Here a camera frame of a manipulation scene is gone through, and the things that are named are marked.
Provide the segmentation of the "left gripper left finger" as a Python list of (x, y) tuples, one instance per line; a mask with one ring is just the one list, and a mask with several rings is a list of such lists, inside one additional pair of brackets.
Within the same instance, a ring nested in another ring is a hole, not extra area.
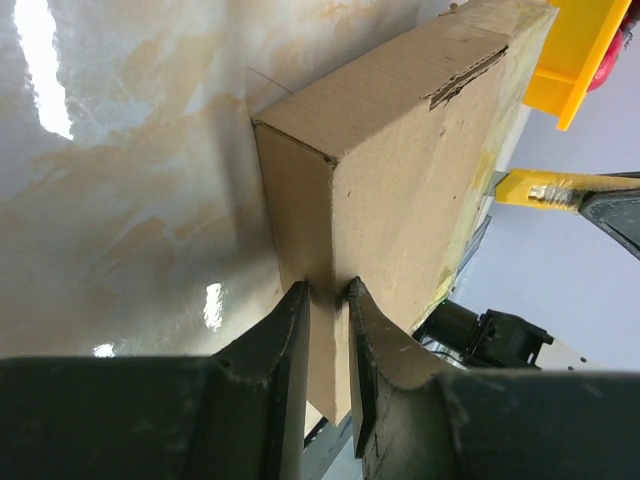
[(310, 288), (209, 356), (1, 363), (5, 479), (297, 479)]

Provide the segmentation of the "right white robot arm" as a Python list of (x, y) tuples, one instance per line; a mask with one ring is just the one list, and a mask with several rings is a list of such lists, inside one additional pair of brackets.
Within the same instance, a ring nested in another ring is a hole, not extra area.
[[(496, 171), (488, 193), (496, 202), (579, 214), (634, 258), (639, 257), (639, 174)], [(430, 353), (461, 369), (533, 368), (597, 371), (603, 367), (546, 330), (506, 312), (476, 314), (442, 300), (414, 331)]]

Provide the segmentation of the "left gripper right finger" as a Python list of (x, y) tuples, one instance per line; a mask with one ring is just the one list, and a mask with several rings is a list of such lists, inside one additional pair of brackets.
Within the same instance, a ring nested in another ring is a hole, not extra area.
[(367, 479), (635, 479), (631, 372), (460, 370), (348, 287), (355, 456)]

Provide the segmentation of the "brown cardboard express box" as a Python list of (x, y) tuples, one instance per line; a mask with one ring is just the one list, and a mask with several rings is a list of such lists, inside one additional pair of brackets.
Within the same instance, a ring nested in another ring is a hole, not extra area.
[(557, 11), (468, 1), (253, 120), (280, 278), (311, 286), (308, 401), (350, 411), (346, 290), (402, 330), (452, 284)]

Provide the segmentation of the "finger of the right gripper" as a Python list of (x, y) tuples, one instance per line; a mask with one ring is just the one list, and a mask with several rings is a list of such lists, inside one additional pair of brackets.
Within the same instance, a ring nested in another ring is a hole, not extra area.
[(578, 213), (639, 259), (639, 172), (588, 175)]

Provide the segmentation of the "yellow utility knife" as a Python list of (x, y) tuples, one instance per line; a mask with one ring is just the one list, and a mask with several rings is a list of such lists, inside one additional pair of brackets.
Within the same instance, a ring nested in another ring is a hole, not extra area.
[(495, 171), (488, 192), (500, 204), (576, 212), (596, 184), (595, 175), (514, 169)]

